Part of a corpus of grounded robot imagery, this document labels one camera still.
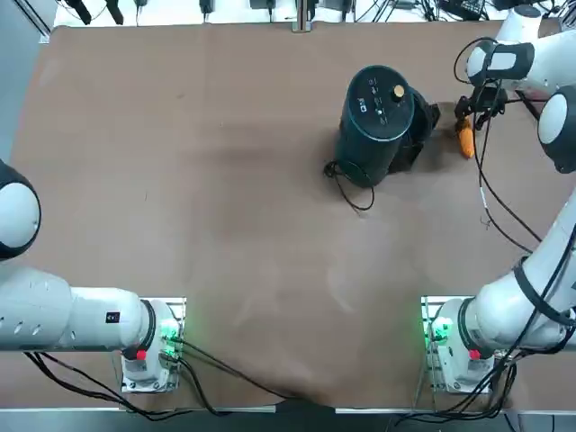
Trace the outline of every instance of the red button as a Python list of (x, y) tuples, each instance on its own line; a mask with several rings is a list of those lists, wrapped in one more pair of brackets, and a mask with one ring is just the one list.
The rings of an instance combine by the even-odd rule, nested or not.
[(468, 354), (470, 355), (471, 360), (480, 360), (480, 351), (477, 349), (471, 349), (468, 351)]

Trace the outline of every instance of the black cylinder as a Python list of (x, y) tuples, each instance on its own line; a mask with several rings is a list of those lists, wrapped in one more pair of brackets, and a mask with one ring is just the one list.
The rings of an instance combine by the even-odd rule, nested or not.
[(414, 117), (412, 90), (402, 75), (386, 66), (358, 72), (348, 87), (336, 161), (360, 187), (378, 185)]

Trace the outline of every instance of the brown tabletop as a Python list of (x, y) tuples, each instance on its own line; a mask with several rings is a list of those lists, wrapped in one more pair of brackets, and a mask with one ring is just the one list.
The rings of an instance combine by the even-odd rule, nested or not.
[[(355, 72), (388, 65), (430, 102), (454, 102), (471, 93), (453, 77), (456, 54), (499, 25), (58, 28), (13, 150), (43, 210), (23, 261), (72, 285), (187, 297), (186, 337), (275, 388), (335, 407), (407, 408), (423, 352), (420, 296), (477, 293), (520, 252), (481, 223), (475, 165), (450, 131), (435, 133), (411, 173), (378, 185), (362, 214), (321, 171)], [(554, 171), (519, 103), (493, 123), (489, 145), (492, 185), (544, 235), (574, 176)], [(63, 356), (115, 383), (110, 355)], [(522, 361), (514, 406), (576, 409), (575, 361)], [(102, 405), (22, 355), (0, 362), (3, 407)], [(200, 372), (216, 406), (277, 401)], [(138, 401), (196, 403), (186, 385)], [(420, 406), (430, 407), (426, 392)]]

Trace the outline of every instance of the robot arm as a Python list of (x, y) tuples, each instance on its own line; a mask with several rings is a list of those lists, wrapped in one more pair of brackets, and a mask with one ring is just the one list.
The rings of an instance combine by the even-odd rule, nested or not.
[(169, 306), (118, 288), (71, 287), (6, 260), (24, 253), (41, 225), (30, 182), (0, 161), (0, 351), (121, 351), (131, 392), (164, 392), (175, 375), (160, 353), (181, 337)]
[[(495, 40), (474, 48), (467, 74), (477, 88), (487, 80), (508, 90), (537, 91), (549, 97), (538, 123), (538, 139), (557, 171), (576, 170), (576, 31), (537, 38), (539, 12), (518, 6), (502, 24)], [(540, 297), (567, 248), (576, 225), (576, 188), (544, 240), (526, 260), (499, 280), (484, 285), (472, 299), (447, 301), (441, 321), (452, 323), (438, 355), (446, 388), (469, 392), (493, 367), (494, 351), (514, 346), (538, 305), (539, 312), (518, 347), (556, 347), (575, 324), (576, 249), (544, 299)], [(576, 349), (576, 337), (566, 343)]]

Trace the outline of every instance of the black cable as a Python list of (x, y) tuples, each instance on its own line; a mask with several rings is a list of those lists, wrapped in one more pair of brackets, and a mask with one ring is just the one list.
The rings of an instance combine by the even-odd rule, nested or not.
[[(464, 51), (466, 50), (466, 48), (468, 48), (468, 46), (470, 46), (470, 45), (467, 45), (466, 47), (463, 48), (463, 50), (460, 51), (460, 53), (458, 54), (458, 57), (456, 57), (456, 61), (454, 62), (454, 76), (456, 77), (457, 80), (460, 80), (460, 79), (458, 78), (458, 76), (457, 76), (457, 74), (456, 74), (456, 64), (457, 64), (457, 62), (458, 62), (458, 59), (460, 58), (460, 56), (462, 55), (462, 53), (464, 53)], [(480, 92), (478, 93), (478, 96), (477, 96), (477, 98), (476, 98), (476, 101), (475, 101), (476, 103), (481, 100), (482, 92), (483, 92), (484, 88), (486, 88), (486, 85), (487, 85), (487, 84), (489, 84), (489, 83), (488, 83), (488, 82), (484, 82), (484, 84), (482, 85), (481, 90), (480, 90)], [(502, 80), (500, 80), (500, 81), (498, 82), (498, 84), (497, 84), (497, 89), (496, 89), (496, 94), (497, 94), (497, 96), (494, 98), (494, 101), (492, 102), (492, 106), (491, 106), (491, 108), (490, 108), (490, 110), (489, 110), (489, 112), (488, 112), (488, 124), (487, 124), (486, 132), (485, 132), (485, 134), (484, 134), (484, 146), (483, 146), (483, 148), (482, 148), (482, 157), (481, 157), (481, 161), (480, 161), (480, 162), (479, 162), (479, 160), (478, 160), (478, 154), (477, 154), (477, 150), (476, 150), (476, 111), (477, 111), (477, 110), (474, 109), (474, 113), (473, 113), (473, 121), (472, 121), (472, 144), (473, 144), (473, 146), (474, 146), (474, 159), (476, 160), (476, 166), (478, 167), (478, 170), (479, 170), (479, 172), (480, 172), (479, 186), (480, 186), (480, 188), (481, 188), (481, 190), (482, 190), (482, 181), (483, 181), (483, 182), (486, 184), (486, 187), (488, 188), (488, 190), (490, 191), (490, 193), (492, 194), (492, 196), (494, 196), (494, 199), (496, 199), (496, 201), (498, 202), (498, 204), (499, 204), (500, 206), (502, 206), (502, 208), (503, 208), (504, 210), (506, 210), (506, 212), (508, 212), (508, 214), (509, 214), (510, 216), (512, 216), (526, 231), (528, 231), (528, 232), (532, 235), (532, 237), (534, 237), (538, 242), (541, 242), (542, 239), (540, 238), (540, 236), (538, 236), (538, 235), (534, 232), (533, 229), (531, 229), (522, 219), (520, 219), (520, 217), (519, 217), (518, 215), (516, 215), (516, 214), (512, 211), (512, 209), (510, 209), (510, 208), (502, 201), (502, 199), (500, 198), (500, 196), (499, 196), (496, 192), (494, 192), (494, 189), (491, 187), (490, 183), (489, 183), (488, 180), (486, 179), (486, 175), (484, 174), (484, 172), (483, 172), (483, 170), (482, 170), (484, 155), (485, 155), (485, 152), (486, 152), (486, 144), (488, 143), (488, 135), (489, 135), (489, 131), (490, 131), (491, 119), (492, 119), (492, 116), (493, 116), (493, 114), (494, 114), (494, 112), (495, 112), (495, 110), (496, 110), (496, 105), (497, 105), (497, 101), (498, 101), (498, 93), (500, 92), (501, 86), (502, 86)], [(527, 249), (526, 247), (522, 247), (522, 248), (523, 248), (526, 252), (529, 252), (529, 249)]]
[[(51, 379), (53, 382), (57, 383), (58, 385), (60, 385), (64, 389), (66, 389), (70, 392), (74, 392), (76, 394), (80, 394), (82, 396), (86, 396), (88, 398), (118, 403), (119, 405), (122, 405), (124, 408), (131, 410), (131, 411), (141, 415), (142, 417), (144, 417), (145, 419), (148, 419), (150, 421), (161, 421), (161, 420), (171, 419), (172, 417), (181, 416), (184, 414), (189, 414), (191, 412), (194, 412), (193, 409), (183, 409), (183, 410), (168, 411), (168, 412), (166, 412), (166, 411), (148, 411), (146, 409), (140, 409), (140, 408), (132, 405), (128, 400), (123, 398), (118, 392), (112, 390), (107, 385), (103, 384), (102, 382), (99, 382), (95, 378), (93, 378), (90, 375), (88, 375), (87, 373), (75, 368), (74, 366), (66, 364), (62, 360), (59, 360), (59, 359), (57, 359), (51, 355), (48, 355), (46, 353), (34, 353), (34, 354), (24, 353), (24, 355), (27, 356), (40, 369), (40, 371), (44, 375), (46, 375), (49, 379)], [(77, 374), (80, 374), (81, 376), (84, 376), (86, 379), (88, 379), (92, 383), (95, 383), (96, 385), (106, 389), (112, 395), (102, 393), (100, 391), (89, 391), (86, 389), (82, 389), (80, 387), (75, 386), (74, 384), (71, 384), (69, 382), (65, 382), (65, 381), (59, 379), (48, 368), (48, 366), (42, 361), (41, 355), (48, 358), (50, 361), (56, 363), (57, 365), (60, 365), (60, 366), (66, 368), (70, 371), (73, 371)]]
[(510, 430), (512, 432), (516, 432), (516, 430), (514, 429), (514, 427), (512, 426), (512, 422), (510, 421), (510, 419), (508, 418), (508, 414), (504, 413), (504, 419), (506, 420), (506, 423), (508, 423), (508, 427), (510, 428)]
[(506, 104), (506, 105), (517, 104), (518, 102), (531, 102), (533, 104), (538, 104), (538, 103), (545, 104), (546, 102), (548, 102), (548, 99), (511, 99), (509, 101), (506, 101), (504, 104)]
[(378, 20), (380, 20), (380, 18), (382, 17), (382, 14), (384, 13), (384, 11), (386, 10), (386, 8), (388, 7), (388, 4), (390, 3), (391, 0), (384, 0), (382, 1), (382, 4), (378, 7), (378, 11), (376, 11), (376, 14), (374, 15), (374, 18), (372, 19), (373, 23), (377, 23)]
[(214, 415), (216, 417), (224, 417), (224, 416), (229, 415), (230, 414), (229, 412), (216, 410), (208, 402), (208, 398), (206, 397), (206, 394), (204, 393), (204, 389), (203, 389), (202, 385), (200, 384), (200, 379), (198, 378), (198, 374), (192, 368), (192, 366), (188, 362), (186, 362), (182, 357), (180, 357), (177, 361), (179, 364), (181, 364), (184, 367), (184, 369), (186, 369), (186, 371), (192, 377), (192, 381), (194, 382), (194, 387), (198, 391), (198, 396), (200, 397), (200, 402), (208, 410), (208, 412), (210, 412), (212, 415)]
[[(362, 173), (362, 175), (368, 181), (368, 184), (370, 185), (370, 192), (372, 193), (372, 200), (370, 201), (370, 203), (368, 205), (363, 207), (363, 206), (360, 206), (358, 204), (353, 203), (352, 201), (350, 201), (350, 199), (348, 198), (348, 196), (344, 192), (344, 189), (342, 188), (342, 184), (340, 184), (340, 181), (338, 180), (338, 178), (342, 176), (350, 182), (352, 182), (352, 179), (350, 178), (350, 176), (348, 174), (346, 174), (346, 172), (342, 171), (342, 167), (340, 166), (340, 164), (342, 164), (342, 162), (346, 162), (351, 167), (357, 169), (359, 172)], [(374, 187), (372, 186), (372, 181), (370, 180), (370, 176), (368, 175), (368, 173), (366, 173), (359, 165), (355, 164), (354, 162), (350, 162), (349, 160), (346, 160), (346, 161), (332, 160), (324, 166), (323, 173), (324, 173), (324, 176), (326, 176), (328, 178), (333, 178), (334, 180), (336, 180), (336, 184), (338, 186), (338, 189), (340, 190), (340, 194), (346, 200), (348, 205), (350, 205), (350, 207), (352, 207), (354, 210), (356, 210), (358, 212), (365, 212), (365, 211), (370, 210), (372, 208), (372, 206), (374, 205), (374, 199), (375, 199)]]
[[(68, 15), (72, 16), (73, 18), (76, 18), (79, 21), (82, 21), (82, 19), (79, 16), (74, 15), (73, 13), (71, 13), (70, 11), (73, 10), (71, 7), (66, 6), (64, 4), (62, 4), (62, 0), (54, 0), (56, 2), (56, 4), (60, 7), (62, 7), (63, 9), (66, 10), (66, 12), (68, 13)], [(105, 5), (102, 10), (96, 14), (96, 16), (94, 18), (91, 19), (90, 23), (93, 23), (97, 18), (100, 17), (100, 15), (102, 15), (104, 13), (104, 11), (106, 10), (107, 5)]]
[[(576, 240), (576, 224), (572, 228), (571, 235), (568, 239), (568, 242), (566, 243), (566, 247), (564, 248), (564, 251), (562, 252), (561, 258), (558, 261), (558, 264), (556, 265), (556, 268), (553, 270), (553, 273), (550, 276), (550, 279), (548, 280), (545, 288), (542, 291), (542, 294), (540, 295), (540, 298), (542, 300), (545, 300), (546, 296), (548, 295), (548, 293), (552, 289), (554, 282), (556, 281), (556, 278), (558, 277), (558, 274), (563, 270), (566, 262), (568, 261), (568, 258), (572, 252), (572, 248), (574, 247), (574, 241), (575, 240)], [(417, 419), (417, 420), (421, 420), (421, 421), (424, 421), (427, 423), (446, 423), (447, 421), (451, 421), (451, 420), (455, 420), (455, 419), (460, 419), (460, 420), (464, 419), (463, 418), (463, 414), (464, 414), (463, 411), (466, 408), (468, 408), (473, 403), (473, 401), (478, 397), (478, 395), (480, 395), (482, 390), (484, 388), (486, 388), (486, 386), (490, 382), (491, 377), (494, 376), (495, 374), (501, 374), (502, 371), (504, 371), (508, 367), (508, 365), (506, 363), (508, 358), (510, 357), (512, 352), (518, 348), (522, 339), (527, 334), (527, 332), (530, 330), (532, 323), (536, 319), (536, 315), (537, 315), (537, 308), (534, 308), (534, 310), (530, 314), (530, 317), (528, 318), (528, 321), (526, 322), (526, 325), (524, 326), (524, 328), (522, 329), (522, 331), (518, 335), (516, 341), (508, 349), (506, 354), (494, 365), (494, 367), (488, 373), (486, 373), (486, 375), (484, 375), (484, 377), (480, 380), (480, 382), (478, 382), (476, 387), (474, 387), (472, 392), (470, 394), (468, 394), (465, 398), (463, 398), (460, 402), (456, 403), (454, 406), (450, 407), (449, 409), (443, 409), (443, 410), (435, 412), (435, 413), (407, 414), (407, 415), (403, 416), (402, 418), (400, 418), (396, 422), (396, 425), (399, 425), (402, 421), (404, 421), (406, 419), (416, 419), (416, 417), (422, 417), (422, 416), (439, 417), (439, 418), (443, 419), (442, 421), (423, 420), (421, 418)], [(514, 364), (510, 368), (516, 369), (516, 361), (514, 362)], [(514, 382), (515, 378), (516, 378), (516, 374), (513, 373), (512, 375), (510, 375), (510, 370), (508, 369), (507, 384), (505, 385), (505, 391), (503, 392), (503, 394), (506, 394), (507, 390), (508, 390), (508, 392), (511, 390), (511, 384)], [(495, 407), (493, 407), (493, 409), (490, 409), (490, 414), (488, 417), (494, 418), (498, 415), (498, 413), (500, 412), (501, 407), (504, 403), (504, 400), (505, 400), (504, 398), (501, 398), (499, 403)], [(480, 415), (476, 416), (476, 419), (479, 419), (479, 418), (483, 418), (483, 417), (481, 417)]]
[(226, 364), (224, 362), (222, 362), (220, 359), (216, 358), (214, 355), (204, 351), (203, 349), (201, 349), (200, 347), (191, 344), (190, 342), (187, 342), (181, 338), (173, 338), (172, 339), (174, 342), (180, 343), (185, 345), (186, 347), (190, 347), (191, 349), (193, 349), (194, 351), (202, 354), (203, 356), (211, 359), (213, 362), (223, 366), (224, 368), (229, 370), (229, 373), (233, 373), (234, 376), (237, 376), (238, 378), (243, 379), (244, 381), (247, 381), (248, 383), (251, 383), (252, 385), (254, 385), (255, 387), (257, 387), (260, 390), (264, 390), (265, 392), (271, 393), (274, 396), (278, 396), (279, 398), (283, 398), (283, 399), (287, 399), (287, 400), (298, 400), (300, 399), (299, 397), (296, 396), (292, 396), (292, 395), (287, 395), (287, 394), (282, 394), (279, 391), (275, 391), (270, 389), (269, 387), (266, 387), (265, 385), (261, 384), (260, 382), (257, 382), (255, 380), (253, 380), (252, 378), (250, 378), (249, 376), (245, 375), (244, 373), (242, 373), (241, 371), (239, 371), (238, 369), (233, 368), (232, 366), (230, 366), (229, 364)]
[(355, 20), (355, 23), (359, 23), (360, 21), (362, 21), (363, 18), (364, 18), (365, 16), (367, 16), (368, 13), (369, 13), (370, 11), (372, 11), (377, 5), (378, 5), (378, 0), (374, 0), (373, 3), (372, 3), (372, 6), (370, 6), (368, 9), (366, 9), (366, 11), (365, 11), (362, 15), (360, 15), (360, 18), (358, 18), (357, 20)]
[(390, 20), (390, 17), (392, 16), (392, 13), (396, 9), (396, 5), (398, 4), (398, 0), (393, 0), (393, 1), (394, 1), (394, 4), (392, 5), (392, 8), (390, 9), (390, 13), (388, 13), (388, 16), (386, 16), (386, 19), (384, 20), (385, 23), (387, 23), (388, 20)]
[[(482, 91), (484, 89), (484, 86), (481, 88), (481, 91), (479, 92), (478, 96), (480, 98), (480, 96), (482, 96)], [(502, 205), (502, 207), (504, 209), (508, 209), (509, 212), (511, 212), (511, 214), (513, 214), (515, 216), (515, 218), (519, 219), (519, 217), (512, 211), (509, 209), (509, 207), (500, 199), (500, 197), (494, 192), (494, 190), (491, 188), (491, 185), (486, 181), (486, 175), (484, 174), (483, 171), (483, 164), (484, 164), (484, 158), (486, 156), (486, 145), (488, 144), (488, 136), (490, 134), (490, 127), (491, 127), (491, 120), (492, 120), (492, 115), (491, 115), (491, 111), (493, 110), (493, 107), (495, 106), (495, 101), (492, 104), (492, 108), (490, 109), (489, 112), (489, 117), (488, 117), (488, 122), (486, 124), (486, 131), (484, 132), (484, 143), (482, 146), (482, 153), (481, 153), (481, 158), (478, 159), (478, 149), (476, 147), (476, 111), (474, 110), (474, 113), (472, 115), (472, 147), (474, 150), (474, 160), (476, 162), (476, 167), (478, 168), (478, 186), (480, 187), (481, 190), (481, 195), (482, 195), (482, 204), (484, 206), (484, 212), (486, 213), (486, 215), (488, 216), (488, 220), (489, 222), (494, 226), (494, 228), (502, 235), (504, 236), (505, 239), (507, 239), (510, 243), (512, 243), (513, 245), (517, 246), (518, 248), (524, 250), (525, 252), (527, 252), (528, 254), (532, 253), (532, 250), (529, 249), (528, 247), (525, 247), (524, 245), (522, 245), (521, 243), (519, 243), (518, 241), (514, 240), (506, 231), (504, 231), (504, 229), (502, 229), (500, 227), (500, 225), (494, 220), (493, 216), (491, 215), (491, 212), (488, 208), (488, 204), (486, 203), (486, 198), (484, 196), (484, 191), (482, 188), (482, 180), (484, 181), (484, 183), (486, 184), (486, 187), (488, 188), (488, 190), (492, 193), (492, 196), (494, 196), (494, 198), (496, 199), (496, 201), (498, 203), (500, 203), (500, 205)]]
[(464, 54), (464, 52), (466, 50), (468, 50), (474, 43), (478, 43), (480, 41), (491, 41), (494, 43), (498, 43), (497, 40), (495, 40), (494, 38), (490, 38), (488, 36), (482, 36), (481, 38), (476, 38), (474, 40), (472, 40), (471, 42), (468, 42), (464, 48), (462, 48), (462, 50), (458, 53), (458, 55), (456, 56), (456, 60), (454, 61), (454, 67), (453, 67), (453, 72), (454, 72), (454, 78), (456, 78), (456, 81), (458, 81), (459, 83), (463, 83), (463, 84), (471, 84), (470, 81), (466, 81), (464, 79), (461, 79), (457, 72), (456, 72), (456, 68), (458, 66), (458, 60), (460, 59), (460, 57)]
[(46, 24), (46, 22), (44, 20), (42, 20), (42, 17), (38, 15), (38, 13), (36, 12), (36, 9), (34, 9), (32, 7), (32, 5), (30, 4), (30, 2), (28, 2), (28, 0), (23, 0), (26, 5), (29, 7), (30, 10), (32, 10), (32, 13), (34, 15), (36, 15), (36, 18), (38, 18), (38, 21), (40, 21), (42, 23), (42, 25), (44, 26), (44, 29), (46, 29), (47, 34), (50, 34), (51, 30), (50, 27)]

